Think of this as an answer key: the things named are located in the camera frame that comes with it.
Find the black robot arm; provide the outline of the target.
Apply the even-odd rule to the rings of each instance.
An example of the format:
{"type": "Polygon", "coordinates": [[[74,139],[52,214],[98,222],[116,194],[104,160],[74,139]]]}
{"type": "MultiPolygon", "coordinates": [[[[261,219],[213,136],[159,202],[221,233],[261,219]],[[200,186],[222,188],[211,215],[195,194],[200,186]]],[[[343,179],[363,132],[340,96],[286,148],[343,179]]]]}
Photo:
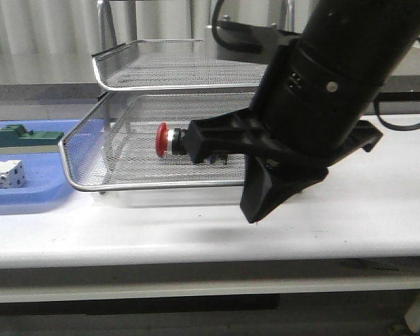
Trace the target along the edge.
{"type": "Polygon", "coordinates": [[[240,207],[262,220],[381,132],[361,115],[420,35],[420,1],[320,1],[280,45],[248,108],[190,122],[194,163],[246,157],[240,207]]]}

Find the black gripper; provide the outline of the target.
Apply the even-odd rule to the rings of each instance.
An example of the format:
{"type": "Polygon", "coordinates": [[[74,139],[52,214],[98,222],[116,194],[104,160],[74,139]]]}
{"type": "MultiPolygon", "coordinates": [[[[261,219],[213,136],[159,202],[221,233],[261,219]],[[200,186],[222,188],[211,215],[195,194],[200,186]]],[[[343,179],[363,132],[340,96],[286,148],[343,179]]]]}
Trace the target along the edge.
{"type": "Polygon", "coordinates": [[[278,48],[247,108],[192,120],[183,147],[195,164],[217,154],[246,154],[240,208],[261,221],[294,194],[317,184],[328,167],[382,133],[360,119],[374,87],[330,71],[300,40],[278,48]]]}

